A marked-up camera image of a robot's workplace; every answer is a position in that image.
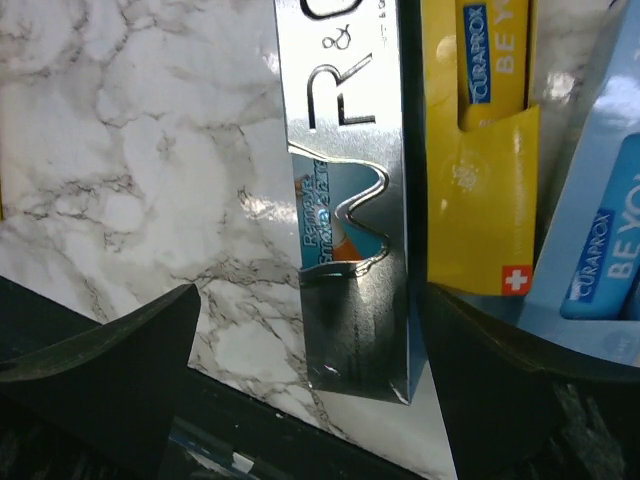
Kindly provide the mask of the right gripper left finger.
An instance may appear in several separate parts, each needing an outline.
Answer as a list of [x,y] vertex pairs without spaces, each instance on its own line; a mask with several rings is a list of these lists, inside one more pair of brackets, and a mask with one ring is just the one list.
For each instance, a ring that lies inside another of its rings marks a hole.
[[9,361],[1,389],[142,479],[164,454],[200,297],[182,285],[108,324]]

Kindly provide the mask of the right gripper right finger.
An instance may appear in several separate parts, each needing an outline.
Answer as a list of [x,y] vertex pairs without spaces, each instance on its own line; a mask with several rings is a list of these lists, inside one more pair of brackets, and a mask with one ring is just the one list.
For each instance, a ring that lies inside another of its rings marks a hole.
[[638,369],[543,340],[435,285],[418,306],[458,478],[638,478]]

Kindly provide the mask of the yellow toothpaste box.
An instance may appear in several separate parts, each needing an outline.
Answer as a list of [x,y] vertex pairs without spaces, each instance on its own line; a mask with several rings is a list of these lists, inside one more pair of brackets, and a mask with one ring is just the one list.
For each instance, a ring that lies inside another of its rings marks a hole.
[[425,1],[427,275],[476,295],[533,282],[540,110],[533,1]]

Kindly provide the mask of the silver blue toothpaste box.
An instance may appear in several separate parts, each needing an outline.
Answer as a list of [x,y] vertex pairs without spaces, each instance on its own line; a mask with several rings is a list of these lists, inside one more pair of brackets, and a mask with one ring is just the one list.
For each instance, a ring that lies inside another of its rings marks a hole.
[[420,5],[274,5],[308,380],[412,400],[426,359]]

